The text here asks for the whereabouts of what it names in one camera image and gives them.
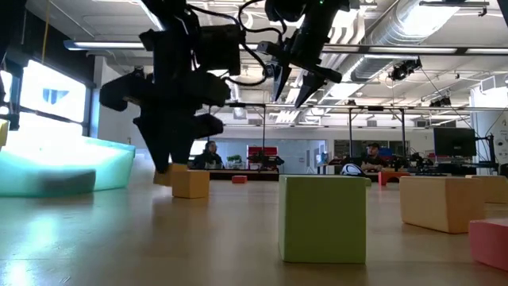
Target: pink block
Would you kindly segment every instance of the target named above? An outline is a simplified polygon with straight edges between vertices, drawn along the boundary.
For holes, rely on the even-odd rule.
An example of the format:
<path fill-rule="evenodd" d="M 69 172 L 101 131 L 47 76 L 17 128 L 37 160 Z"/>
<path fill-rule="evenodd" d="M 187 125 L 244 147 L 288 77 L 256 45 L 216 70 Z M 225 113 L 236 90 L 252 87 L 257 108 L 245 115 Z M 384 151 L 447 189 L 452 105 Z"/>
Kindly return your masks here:
<path fill-rule="evenodd" d="M 508 218 L 470 222 L 469 243 L 474 260 L 508 271 Z"/>

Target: man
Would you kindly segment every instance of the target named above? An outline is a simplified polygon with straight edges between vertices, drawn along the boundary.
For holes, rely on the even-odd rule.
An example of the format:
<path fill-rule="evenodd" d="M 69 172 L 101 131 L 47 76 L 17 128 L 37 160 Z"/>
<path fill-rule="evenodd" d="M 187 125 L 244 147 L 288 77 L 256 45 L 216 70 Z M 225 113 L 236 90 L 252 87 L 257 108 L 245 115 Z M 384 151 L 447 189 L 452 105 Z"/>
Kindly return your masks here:
<path fill-rule="evenodd" d="M 217 144 L 215 144 L 215 141 L 208 141 L 206 143 L 203 153 L 194 158 L 192 168 L 222 168 L 222 159 L 217 155 Z"/>
<path fill-rule="evenodd" d="M 368 155 L 362 161 L 363 171 L 381 171 L 383 167 L 387 166 L 381 157 L 379 157 L 379 144 L 372 143 L 368 146 Z"/>

